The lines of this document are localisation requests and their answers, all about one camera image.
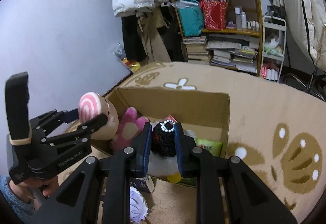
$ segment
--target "beige band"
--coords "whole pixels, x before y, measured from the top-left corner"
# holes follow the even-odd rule
[[[9,141],[13,146],[21,146],[21,145],[28,145],[32,142],[32,127],[31,123],[28,121],[29,124],[29,133],[28,137],[25,139],[11,139],[11,135],[9,134]]]

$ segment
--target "black fluffy object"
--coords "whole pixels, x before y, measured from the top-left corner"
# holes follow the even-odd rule
[[[170,123],[164,124],[169,130],[173,126]],[[160,123],[158,123],[153,129],[153,140],[151,150],[159,154],[161,157],[174,157],[175,145],[174,145],[174,131],[165,132],[162,130]]]

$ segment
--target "red bag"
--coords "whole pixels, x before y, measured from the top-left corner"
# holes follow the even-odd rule
[[[226,26],[228,3],[219,0],[201,0],[200,7],[204,14],[205,28],[223,30]]]

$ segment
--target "metal bolt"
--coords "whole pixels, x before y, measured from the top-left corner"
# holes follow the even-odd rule
[[[133,149],[132,147],[127,147],[127,148],[125,148],[123,151],[124,151],[124,153],[126,153],[126,154],[131,154],[131,153],[134,152],[134,149]]]
[[[96,158],[94,157],[94,156],[90,156],[90,157],[88,157],[87,159],[86,159],[86,162],[88,163],[88,164],[92,164],[92,163],[94,163],[96,161]]]
[[[203,149],[200,148],[200,147],[194,147],[194,148],[192,149],[192,152],[193,152],[193,153],[196,153],[196,154],[202,153],[202,151],[203,151]]]
[[[238,156],[232,156],[230,160],[232,163],[235,163],[235,164],[240,162],[240,158]]]

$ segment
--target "pink and white swirl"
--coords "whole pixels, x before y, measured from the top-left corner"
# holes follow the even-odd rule
[[[81,123],[91,120],[101,113],[101,102],[96,93],[84,94],[78,105],[78,114]]]

